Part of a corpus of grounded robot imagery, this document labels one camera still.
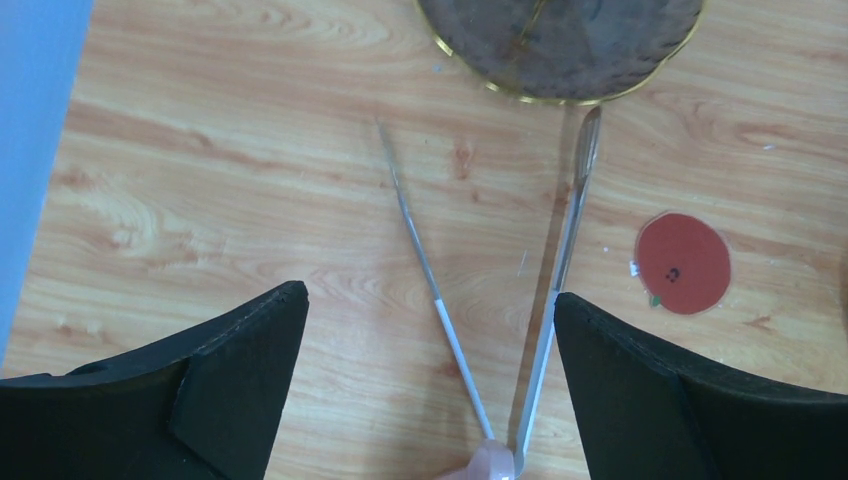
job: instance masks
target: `blue wall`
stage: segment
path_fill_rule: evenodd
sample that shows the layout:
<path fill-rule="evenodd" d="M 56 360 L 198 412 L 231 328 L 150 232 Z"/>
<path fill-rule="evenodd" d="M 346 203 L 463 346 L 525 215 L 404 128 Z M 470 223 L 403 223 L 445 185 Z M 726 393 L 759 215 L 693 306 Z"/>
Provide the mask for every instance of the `blue wall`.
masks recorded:
<path fill-rule="evenodd" d="M 0 364 L 93 0 L 0 0 Z"/>

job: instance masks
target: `wood grain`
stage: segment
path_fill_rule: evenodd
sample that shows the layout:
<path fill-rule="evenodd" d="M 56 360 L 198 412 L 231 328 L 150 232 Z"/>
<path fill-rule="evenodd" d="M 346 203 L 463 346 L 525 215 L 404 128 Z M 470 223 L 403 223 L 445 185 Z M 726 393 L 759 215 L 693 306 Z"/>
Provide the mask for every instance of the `wood grain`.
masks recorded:
<path fill-rule="evenodd" d="M 706 15 L 654 82 L 605 107 L 567 288 L 728 365 L 848 393 L 848 3 Z M 268 478 L 457 467 L 481 433 L 373 118 L 505 439 L 578 113 L 485 90 L 410 0 L 100 0 L 6 374 L 62 374 L 302 279 L 312 307 Z M 650 309 L 630 276 L 639 229 L 669 209 L 732 249 L 729 293 L 696 317 Z M 524 478 L 588 478 L 553 355 Z"/>

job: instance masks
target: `brown plate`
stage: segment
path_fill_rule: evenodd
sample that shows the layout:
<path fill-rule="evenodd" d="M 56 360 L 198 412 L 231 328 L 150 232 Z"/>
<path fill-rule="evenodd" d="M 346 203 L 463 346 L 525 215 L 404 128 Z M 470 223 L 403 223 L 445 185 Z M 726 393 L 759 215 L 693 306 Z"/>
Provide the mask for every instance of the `brown plate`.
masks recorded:
<path fill-rule="evenodd" d="M 591 104 L 638 88 L 689 40 L 705 0 L 418 0 L 437 42 L 490 87 Z"/>

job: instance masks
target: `gold plate rim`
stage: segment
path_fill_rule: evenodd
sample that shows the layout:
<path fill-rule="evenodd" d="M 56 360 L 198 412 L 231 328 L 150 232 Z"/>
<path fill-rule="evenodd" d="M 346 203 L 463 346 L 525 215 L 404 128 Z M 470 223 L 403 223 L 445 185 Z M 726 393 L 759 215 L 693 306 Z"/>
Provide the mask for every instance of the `gold plate rim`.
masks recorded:
<path fill-rule="evenodd" d="M 633 93 L 636 90 L 638 90 L 638 89 L 644 87 L 645 85 L 647 85 L 648 83 L 650 83 L 650 81 L 653 80 L 654 77 L 659 75 L 660 70 L 662 70 L 663 67 L 665 67 L 666 63 L 668 63 L 669 60 L 674 58 L 675 55 L 677 55 L 681 50 L 683 50 L 683 47 L 685 47 L 689 43 L 689 41 L 692 40 L 692 37 L 695 36 L 695 32 L 697 32 L 698 28 L 700 28 L 701 22 L 703 21 L 704 16 L 707 13 L 707 6 L 708 6 L 709 2 L 710 2 L 710 0 L 703 0 L 703 3 L 701 4 L 701 12 L 698 14 L 698 18 L 695 19 L 695 24 L 692 25 L 692 28 L 686 34 L 686 37 L 683 38 L 683 41 L 681 41 L 680 44 L 677 47 L 675 47 L 674 50 L 671 51 L 671 53 L 666 55 L 665 58 L 660 60 L 657 63 L 656 68 L 654 68 L 654 70 L 647 77 L 645 77 L 641 82 L 637 83 L 636 85 L 633 85 L 632 87 L 630 87 L 630 88 L 628 88 L 624 91 L 614 93 L 612 95 L 606 95 L 606 96 L 603 96 L 603 97 L 588 98 L 588 99 L 551 98 L 551 97 L 530 96 L 530 95 L 527 95 L 525 93 L 519 92 L 517 90 L 513 90 L 513 89 L 506 87 L 504 85 L 498 85 L 497 83 L 487 79 L 483 74 L 481 74 L 476 69 L 474 69 L 471 65 L 469 65 L 468 62 L 466 62 L 465 59 L 462 58 L 461 55 L 455 55 L 453 48 L 451 48 L 451 46 L 448 45 L 448 43 L 438 34 L 438 32 L 436 32 L 435 27 L 433 27 L 433 24 L 430 21 L 430 17 L 427 16 L 427 14 L 424 12 L 424 8 L 421 6 L 421 0 L 414 0 L 413 3 L 415 4 L 415 9 L 418 11 L 418 14 L 424 19 L 424 22 L 426 23 L 427 28 L 430 30 L 430 36 L 432 37 L 432 39 L 436 43 L 436 45 L 439 47 L 439 49 L 441 49 L 448 57 L 458 58 L 459 61 L 463 65 L 465 65 L 465 67 L 468 70 L 470 70 L 472 72 L 472 74 L 476 75 L 477 77 L 479 77 L 480 79 L 483 80 L 483 84 L 489 90 L 492 90 L 494 92 L 503 93 L 503 94 L 508 95 L 510 97 L 516 98 L 518 101 L 524 102 L 524 103 L 544 104 L 544 105 L 571 105 L 571 106 L 583 107 L 583 106 L 595 106 L 595 105 L 599 105 L 603 102 L 615 100 L 616 98 L 620 98 L 620 97 L 623 97 L 623 96 L 628 95 L 630 93 Z"/>

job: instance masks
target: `red circle sticker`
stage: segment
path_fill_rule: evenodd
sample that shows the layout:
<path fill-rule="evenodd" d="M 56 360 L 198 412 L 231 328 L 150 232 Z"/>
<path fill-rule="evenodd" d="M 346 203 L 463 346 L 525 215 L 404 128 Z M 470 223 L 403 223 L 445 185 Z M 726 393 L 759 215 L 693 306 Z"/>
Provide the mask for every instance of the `red circle sticker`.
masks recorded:
<path fill-rule="evenodd" d="M 692 315 L 716 304 L 730 286 L 730 251 L 713 228 L 681 213 L 665 213 L 636 240 L 639 276 L 651 304 Z"/>

